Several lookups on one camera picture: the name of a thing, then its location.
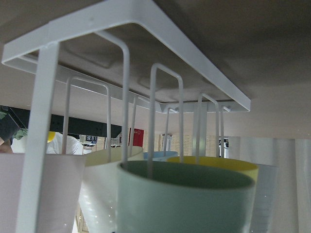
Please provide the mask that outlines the green cup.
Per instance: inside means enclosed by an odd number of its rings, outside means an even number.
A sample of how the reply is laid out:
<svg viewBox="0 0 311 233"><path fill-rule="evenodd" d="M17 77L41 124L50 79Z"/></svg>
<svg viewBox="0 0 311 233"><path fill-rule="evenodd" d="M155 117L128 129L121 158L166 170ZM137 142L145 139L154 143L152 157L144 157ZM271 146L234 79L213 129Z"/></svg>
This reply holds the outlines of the green cup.
<svg viewBox="0 0 311 233"><path fill-rule="evenodd" d="M221 168L146 161L119 164L119 233L246 233L255 182Z"/></svg>

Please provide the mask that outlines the blue cup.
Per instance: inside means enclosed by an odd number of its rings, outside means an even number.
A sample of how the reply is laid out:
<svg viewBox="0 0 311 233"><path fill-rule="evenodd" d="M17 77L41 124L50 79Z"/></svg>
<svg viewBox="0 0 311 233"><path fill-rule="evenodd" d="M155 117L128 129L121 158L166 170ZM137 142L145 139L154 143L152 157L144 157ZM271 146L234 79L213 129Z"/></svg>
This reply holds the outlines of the blue cup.
<svg viewBox="0 0 311 233"><path fill-rule="evenodd" d="M176 157L178 156L178 152L176 151L166 151L164 154L164 151L154 151L153 153L153 161L167 161L168 158Z"/></svg>

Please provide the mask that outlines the cream cup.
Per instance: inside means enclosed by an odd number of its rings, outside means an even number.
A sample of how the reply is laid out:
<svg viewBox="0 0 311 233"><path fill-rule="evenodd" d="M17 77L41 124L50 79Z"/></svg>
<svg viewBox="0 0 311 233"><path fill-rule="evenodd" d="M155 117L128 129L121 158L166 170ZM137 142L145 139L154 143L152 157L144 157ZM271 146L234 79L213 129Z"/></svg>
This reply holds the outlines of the cream cup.
<svg viewBox="0 0 311 233"><path fill-rule="evenodd" d="M121 162L122 148L98 150L86 157L79 204L90 233L116 231L117 165Z"/></svg>

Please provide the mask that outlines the pink cup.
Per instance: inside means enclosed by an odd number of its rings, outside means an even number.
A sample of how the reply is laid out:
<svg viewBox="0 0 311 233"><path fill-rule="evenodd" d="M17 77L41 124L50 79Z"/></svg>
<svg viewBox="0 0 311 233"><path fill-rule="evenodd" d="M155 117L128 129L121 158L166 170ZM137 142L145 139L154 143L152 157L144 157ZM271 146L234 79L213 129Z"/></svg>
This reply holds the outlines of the pink cup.
<svg viewBox="0 0 311 233"><path fill-rule="evenodd" d="M79 198L86 156L48 154L44 163L38 232L70 233ZM24 154L0 155L0 231L13 233Z"/></svg>

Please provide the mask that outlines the yellow cup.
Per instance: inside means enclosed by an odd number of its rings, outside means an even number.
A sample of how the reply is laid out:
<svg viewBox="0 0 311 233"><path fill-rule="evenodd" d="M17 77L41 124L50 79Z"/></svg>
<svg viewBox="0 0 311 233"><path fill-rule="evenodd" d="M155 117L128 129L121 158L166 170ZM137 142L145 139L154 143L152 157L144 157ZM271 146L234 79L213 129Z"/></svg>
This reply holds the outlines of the yellow cup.
<svg viewBox="0 0 311 233"><path fill-rule="evenodd" d="M185 156L182 163L180 157L154 162L153 172L152 180L158 183L205 190L252 189L258 177L253 163L205 156Z"/></svg>

